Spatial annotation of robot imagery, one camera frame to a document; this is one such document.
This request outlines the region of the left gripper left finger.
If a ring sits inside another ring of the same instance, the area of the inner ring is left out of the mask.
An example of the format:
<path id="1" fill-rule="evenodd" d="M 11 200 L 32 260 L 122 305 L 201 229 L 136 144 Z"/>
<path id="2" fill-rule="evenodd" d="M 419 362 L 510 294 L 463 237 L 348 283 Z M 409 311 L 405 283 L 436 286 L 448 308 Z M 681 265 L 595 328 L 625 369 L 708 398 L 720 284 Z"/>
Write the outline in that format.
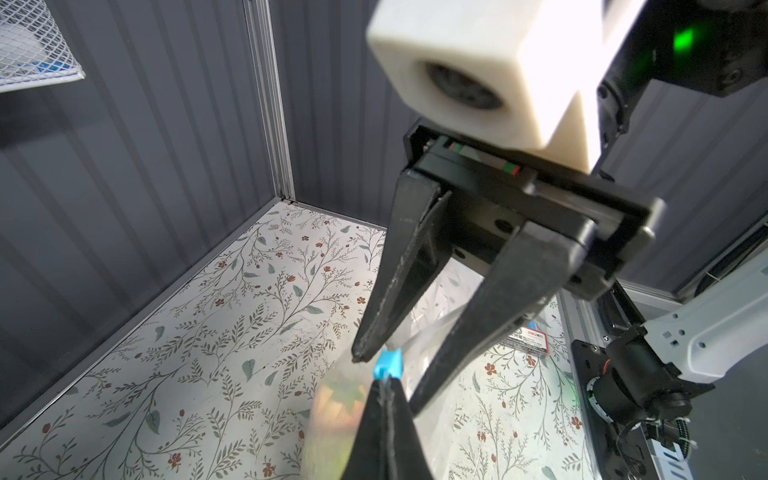
<path id="1" fill-rule="evenodd" d="M 386 402 L 388 380 L 375 380 L 370 388 L 343 480 L 387 479 Z"/>

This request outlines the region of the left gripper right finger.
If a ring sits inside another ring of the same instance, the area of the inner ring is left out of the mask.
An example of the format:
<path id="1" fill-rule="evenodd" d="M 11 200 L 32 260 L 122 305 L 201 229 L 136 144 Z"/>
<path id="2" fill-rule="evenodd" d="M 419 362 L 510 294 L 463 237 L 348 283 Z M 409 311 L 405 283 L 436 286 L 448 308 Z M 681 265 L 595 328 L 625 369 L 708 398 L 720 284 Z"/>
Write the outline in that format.
<path id="1" fill-rule="evenodd" d="M 399 379 L 386 380 L 386 478 L 432 479 Z"/>

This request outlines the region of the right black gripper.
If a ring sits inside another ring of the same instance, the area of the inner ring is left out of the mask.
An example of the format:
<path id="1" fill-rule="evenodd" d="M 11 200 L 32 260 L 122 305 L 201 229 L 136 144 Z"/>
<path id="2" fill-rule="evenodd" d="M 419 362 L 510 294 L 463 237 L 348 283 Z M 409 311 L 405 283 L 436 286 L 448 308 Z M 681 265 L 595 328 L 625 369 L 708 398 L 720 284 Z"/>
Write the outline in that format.
<path id="1" fill-rule="evenodd" d="M 608 291 L 649 250 L 666 212 L 658 197 L 425 119 L 407 131 L 404 148 L 413 170 L 396 184 L 352 361 L 370 361 L 443 270 L 451 257 L 448 230 L 457 257 L 488 272 L 411 395 L 414 415 L 564 284 L 584 300 Z M 548 230 L 522 230 L 527 222 Z"/>

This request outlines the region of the clear zip top bag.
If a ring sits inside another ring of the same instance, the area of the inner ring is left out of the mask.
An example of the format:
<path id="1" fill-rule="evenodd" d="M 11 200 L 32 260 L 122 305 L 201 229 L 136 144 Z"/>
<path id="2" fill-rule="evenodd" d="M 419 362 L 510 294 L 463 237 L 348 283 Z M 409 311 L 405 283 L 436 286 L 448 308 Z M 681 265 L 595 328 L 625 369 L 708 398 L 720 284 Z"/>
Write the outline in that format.
<path id="1" fill-rule="evenodd" d="M 342 355 L 318 385 L 304 479 L 566 479 L 582 468 L 581 418 L 558 305 L 475 359 L 422 412 L 408 402 L 480 284 L 451 261 L 393 341 Z"/>

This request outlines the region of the pale red toy strawberry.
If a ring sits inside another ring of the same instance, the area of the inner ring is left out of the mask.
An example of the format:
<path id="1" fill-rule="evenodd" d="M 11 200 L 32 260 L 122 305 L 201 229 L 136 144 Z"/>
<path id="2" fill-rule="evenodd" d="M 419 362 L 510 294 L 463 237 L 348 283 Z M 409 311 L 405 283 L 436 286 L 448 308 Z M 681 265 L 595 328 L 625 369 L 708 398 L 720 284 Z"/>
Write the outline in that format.
<path id="1" fill-rule="evenodd" d="M 359 424 L 366 399 L 367 390 L 359 382 L 323 383 L 317 387 L 311 419 L 330 430 L 351 429 Z"/>

